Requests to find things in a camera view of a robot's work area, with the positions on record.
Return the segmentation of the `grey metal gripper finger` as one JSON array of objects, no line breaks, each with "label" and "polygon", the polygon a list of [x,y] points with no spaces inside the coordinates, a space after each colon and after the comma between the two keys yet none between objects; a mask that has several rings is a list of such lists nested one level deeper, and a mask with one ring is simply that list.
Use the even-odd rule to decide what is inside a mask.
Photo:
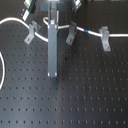
[{"label": "grey metal gripper finger", "polygon": [[57,76],[57,11],[50,9],[48,12],[48,75]]}]

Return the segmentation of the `grey gripper body block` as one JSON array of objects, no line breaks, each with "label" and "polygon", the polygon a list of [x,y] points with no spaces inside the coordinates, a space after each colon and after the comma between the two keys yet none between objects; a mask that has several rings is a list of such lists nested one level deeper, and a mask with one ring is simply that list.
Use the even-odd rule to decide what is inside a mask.
[{"label": "grey gripper body block", "polygon": [[42,10],[47,10],[49,7],[56,7],[58,10],[64,9],[64,1],[63,0],[42,0],[40,8]]}]

